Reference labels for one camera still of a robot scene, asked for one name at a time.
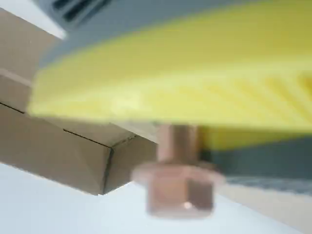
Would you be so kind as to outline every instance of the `bolt shaft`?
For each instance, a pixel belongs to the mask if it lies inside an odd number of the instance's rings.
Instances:
[[[195,126],[161,125],[158,132],[159,162],[194,164],[198,160],[198,130]]]

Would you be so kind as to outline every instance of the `hex bolt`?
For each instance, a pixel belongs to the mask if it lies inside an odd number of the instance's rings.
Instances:
[[[199,218],[213,210],[213,187],[223,176],[198,161],[198,128],[161,125],[157,163],[136,167],[132,178],[147,188],[147,210],[162,218]]]

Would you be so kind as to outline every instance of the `gray plastic part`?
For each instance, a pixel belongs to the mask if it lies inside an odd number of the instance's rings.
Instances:
[[[205,151],[232,184],[312,195],[312,136],[227,151]]]
[[[35,1],[52,19],[59,21],[51,14],[49,4],[52,0]],[[65,41],[54,48],[42,61],[41,66],[45,67],[83,47],[142,30],[151,25],[218,7],[252,1],[257,0],[111,0],[98,14],[71,32]]]

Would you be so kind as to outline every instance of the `white surface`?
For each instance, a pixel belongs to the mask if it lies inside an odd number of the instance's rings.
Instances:
[[[53,23],[31,0],[0,0],[0,7],[58,38],[65,37],[64,30]]]
[[[144,191],[129,183],[92,196],[0,164],[0,228],[6,234],[299,234],[217,196],[211,218],[165,221],[144,211]]]

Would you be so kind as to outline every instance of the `metal bolt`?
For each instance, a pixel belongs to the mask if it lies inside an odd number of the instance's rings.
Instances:
[[[133,171],[133,180],[147,188],[147,210],[166,218],[206,217],[213,210],[213,187],[223,176],[211,164],[199,163],[197,127],[162,125],[157,163]]]

